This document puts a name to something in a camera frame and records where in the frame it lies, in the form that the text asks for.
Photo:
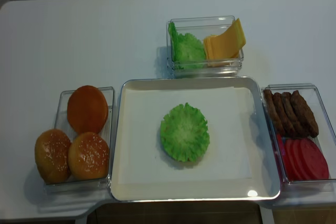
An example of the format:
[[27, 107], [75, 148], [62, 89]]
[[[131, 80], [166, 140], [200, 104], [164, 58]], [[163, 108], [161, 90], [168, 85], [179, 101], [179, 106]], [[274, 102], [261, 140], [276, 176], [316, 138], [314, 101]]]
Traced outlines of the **sesame bun left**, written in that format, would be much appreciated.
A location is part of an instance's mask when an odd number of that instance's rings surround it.
[[47, 130], [35, 143], [35, 163], [46, 184], [65, 182], [71, 175], [68, 166], [69, 137], [59, 129]]

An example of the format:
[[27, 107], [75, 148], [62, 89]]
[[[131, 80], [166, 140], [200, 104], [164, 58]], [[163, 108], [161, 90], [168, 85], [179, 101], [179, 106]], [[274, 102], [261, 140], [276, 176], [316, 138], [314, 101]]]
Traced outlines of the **sesame bun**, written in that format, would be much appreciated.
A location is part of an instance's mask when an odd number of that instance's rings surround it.
[[68, 165], [78, 180], [104, 178], [109, 168], [109, 147], [98, 134], [86, 132], [72, 142], [68, 152]]
[[35, 143], [35, 163], [46, 184], [65, 182], [71, 175], [68, 166], [69, 137], [59, 129], [47, 130]]

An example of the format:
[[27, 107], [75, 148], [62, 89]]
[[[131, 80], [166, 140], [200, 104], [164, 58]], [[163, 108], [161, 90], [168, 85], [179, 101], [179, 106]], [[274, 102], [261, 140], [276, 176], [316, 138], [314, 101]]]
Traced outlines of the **yellow cheese slice stack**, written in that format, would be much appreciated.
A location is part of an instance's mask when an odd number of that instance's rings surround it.
[[246, 38], [239, 18], [224, 33], [210, 35], [203, 40], [206, 59], [211, 67], [224, 66], [222, 60], [238, 58], [239, 51], [246, 44]]

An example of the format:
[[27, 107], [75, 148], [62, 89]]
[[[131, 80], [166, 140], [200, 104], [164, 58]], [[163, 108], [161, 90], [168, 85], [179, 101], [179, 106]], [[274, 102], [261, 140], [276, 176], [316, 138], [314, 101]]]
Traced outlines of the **clear lettuce cheese container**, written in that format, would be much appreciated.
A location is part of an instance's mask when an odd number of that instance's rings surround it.
[[[175, 24], [178, 33], [191, 33], [202, 44], [204, 38], [210, 35], [220, 35], [236, 20], [234, 16], [215, 16], [215, 17], [198, 17], [198, 18], [178, 18], [171, 19], [166, 23], [166, 30], [170, 22]], [[173, 51], [171, 47], [171, 38], [169, 32], [166, 32], [166, 49], [167, 49], [167, 68], [176, 78], [184, 77], [214, 77], [214, 76], [235, 76], [242, 68], [244, 53], [241, 49], [238, 58], [222, 60], [224, 66], [211, 67], [209, 61], [205, 59], [200, 63], [203, 67], [200, 69], [176, 70], [172, 60]]]

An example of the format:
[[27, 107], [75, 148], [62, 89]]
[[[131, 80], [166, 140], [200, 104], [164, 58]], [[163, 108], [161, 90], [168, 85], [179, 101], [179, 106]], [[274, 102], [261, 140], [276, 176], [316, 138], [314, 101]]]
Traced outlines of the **sesame bun right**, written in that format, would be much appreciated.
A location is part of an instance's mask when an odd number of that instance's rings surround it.
[[78, 180], [104, 178], [109, 168], [109, 147], [98, 134], [86, 132], [72, 142], [68, 152], [68, 165]]

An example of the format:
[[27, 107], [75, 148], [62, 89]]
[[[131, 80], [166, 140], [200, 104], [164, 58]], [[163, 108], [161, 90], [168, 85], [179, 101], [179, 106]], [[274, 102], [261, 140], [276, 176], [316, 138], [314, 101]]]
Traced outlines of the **green lettuce leaf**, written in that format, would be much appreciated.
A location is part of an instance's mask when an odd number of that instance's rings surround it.
[[172, 108], [161, 121], [160, 141], [168, 156], [178, 162], [198, 162], [206, 153], [210, 136], [205, 116], [189, 103]]

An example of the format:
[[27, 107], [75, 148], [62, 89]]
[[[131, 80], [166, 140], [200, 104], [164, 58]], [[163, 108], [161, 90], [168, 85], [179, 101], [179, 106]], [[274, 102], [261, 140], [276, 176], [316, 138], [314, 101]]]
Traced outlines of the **clear bun container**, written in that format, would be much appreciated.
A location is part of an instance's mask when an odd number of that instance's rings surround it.
[[[115, 102], [115, 92], [113, 87], [103, 87], [99, 90], [104, 95], [107, 105], [108, 105], [108, 117], [107, 121], [99, 132], [99, 136], [104, 139], [109, 147], [109, 153], [112, 153], [114, 144], [112, 140], [112, 134], [114, 133], [114, 102]], [[58, 109], [56, 113], [56, 119], [54, 123], [54, 128], [62, 130], [71, 141], [77, 137], [77, 133], [70, 126], [67, 120], [67, 104], [74, 93], [73, 90], [63, 91], [60, 95]], [[52, 193], [64, 193], [73, 191], [85, 191], [85, 190], [101, 190], [109, 186], [110, 180], [110, 170], [108, 174], [102, 178], [89, 179], [89, 180], [78, 180], [73, 175], [71, 175], [65, 182], [57, 184], [44, 184], [44, 190], [48, 194]]]

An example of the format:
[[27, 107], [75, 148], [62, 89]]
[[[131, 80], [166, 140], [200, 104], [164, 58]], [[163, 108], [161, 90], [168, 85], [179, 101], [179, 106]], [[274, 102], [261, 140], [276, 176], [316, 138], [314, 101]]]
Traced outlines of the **plain brown bun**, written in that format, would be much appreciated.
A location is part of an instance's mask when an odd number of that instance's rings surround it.
[[108, 118], [108, 105], [103, 93], [94, 86], [74, 91], [67, 104], [67, 120], [77, 134], [99, 133]]

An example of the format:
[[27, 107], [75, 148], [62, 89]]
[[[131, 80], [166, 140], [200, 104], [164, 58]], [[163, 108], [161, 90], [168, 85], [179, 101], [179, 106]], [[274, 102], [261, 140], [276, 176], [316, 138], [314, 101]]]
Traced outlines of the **green lettuce in container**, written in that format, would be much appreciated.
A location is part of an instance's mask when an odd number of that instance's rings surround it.
[[178, 33], [173, 22], [168, 25], [173, 51], [172, 60], [176, 70], [200, 69], [206, 59], [202, 42], [191, 33]]

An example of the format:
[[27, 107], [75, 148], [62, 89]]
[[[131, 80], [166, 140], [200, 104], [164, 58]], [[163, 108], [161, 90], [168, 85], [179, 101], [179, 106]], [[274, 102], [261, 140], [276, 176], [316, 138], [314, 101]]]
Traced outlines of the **clear meat tomato container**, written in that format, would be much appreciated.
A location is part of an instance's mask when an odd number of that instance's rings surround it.
[[[269, 89], [272, 94], [278, 92], [293, 93], [298, 90], [299, 93], [306, 100], [311, 111], [314, 113], [315, 120], [318, 124], [319, 135], [312, 138], [308, 137], [290, 137], [285, 133], [285, 138], [299, 139], [309, 138], [311, 139], [323, 153], [325, 160], [328, 163], [329, 179], [326, 180], [309, 180], [309, 181], [296, 181], [290, 182], [286, 177], [284, 164], [280, 155], [279, 146], [277, 143], [278, 134], [272, 120], [268, 114], [266, 101], [264, 99], [263, 91]], [[265, 117], [268, 123], [269, 133], [274, 146], [274, 154], [278, 165], [279, 176], [282, 182], [281, 196], [283, 197], [307, 197], [313, 196], [316, 198], [317, 194], [322, 192], [335, 192], [335, 133], [330, 123], [328, 114], [325, 110], [323, 101], [320, 97], [318, 88], [312, 83], [296, 83], [296, 84], [273, 84], [268, 85], [261, 89], [261, 99], [264, 106]]]

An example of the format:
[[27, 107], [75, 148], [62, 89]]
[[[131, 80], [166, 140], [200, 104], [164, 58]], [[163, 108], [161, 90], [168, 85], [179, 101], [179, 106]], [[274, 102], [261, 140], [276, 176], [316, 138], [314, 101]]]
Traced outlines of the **brown meat patty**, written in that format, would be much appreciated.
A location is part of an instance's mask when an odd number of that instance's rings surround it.
[[277, 114], [281, 120], [284, 130], [286, 131], [287, 136], [296, 137], [297, 132], [285, 112], [285, 108], [284, 108], [284, 105], [281, 99], [281, 94], [278, 92], [274, 93], [272, 99], [273, 99]]
[[288, 119], [291, 121], [292, 126], [294, 127], [296, 131], [296, 136], [298, 137], [308, 137], [309, 134], [305, 130], [305, 128], [301, 125], [300, 121], [298, 120], [293, 107], [290, 102], [291, 93], [289, 92], [283, 92], [281, 94], [281, 99], [283, 102], [283, 107], [285, 109], [285, 112], [287, 114]]
[[290, 103], [293, 110], [301, 123], [305, 131], [312, 137], [315, 138], [319, 135], [318, 124], [315, 120], [314, 113], [311, 111], [306, 100], [299, 93], [298, 90], [294, 91], [290, 97]]
[[282, 125], [281, 119], [279, 118], [278, 113], [276, 111], [276, 108], [273, 102], [273, 94], [269, 89], [265, 89], [263, 93], [264, 93], [264, 99], [267, 105], [268, 114], [272, 120], [274, 128], [276, 129], [278, 134], [280, 134], [281, 136], [284, 136], [286, 132]]

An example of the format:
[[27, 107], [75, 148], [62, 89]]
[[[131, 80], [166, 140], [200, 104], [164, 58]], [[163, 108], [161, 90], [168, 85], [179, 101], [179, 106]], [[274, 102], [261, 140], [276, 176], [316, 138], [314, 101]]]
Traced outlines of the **white paper sheet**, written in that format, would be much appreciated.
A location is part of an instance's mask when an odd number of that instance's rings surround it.
[[[175, 106], [188, 103], [207, 119], [210, 144], [196, 164], [171, 159], [160, 143], [160, 124]], [[128, 90], [122, 130], [122, 183], [194, 182], [251, 178], [246, 147], [253, 99], [245, 88]]]

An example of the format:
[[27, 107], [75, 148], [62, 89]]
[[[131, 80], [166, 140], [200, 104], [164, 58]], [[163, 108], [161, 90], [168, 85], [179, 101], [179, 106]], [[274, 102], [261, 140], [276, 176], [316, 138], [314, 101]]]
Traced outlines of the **silver metal tray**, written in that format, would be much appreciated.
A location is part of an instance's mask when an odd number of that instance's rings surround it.
[[[194, 182], [122, 183], [120, 167], [122, 130], [128, 90], [202, 90], [245, 88], [253, 99], [246, 147], [252, 170], [251, 178], [202, 180]], [[111, 172], [111, 193], [120, 201], [143, 200], [268, 200], [280, 194], [280, 178], [264, 114], [260, 89], [250, 77], [183, 78], [130, 80], [121, 90], [120, 110]]]

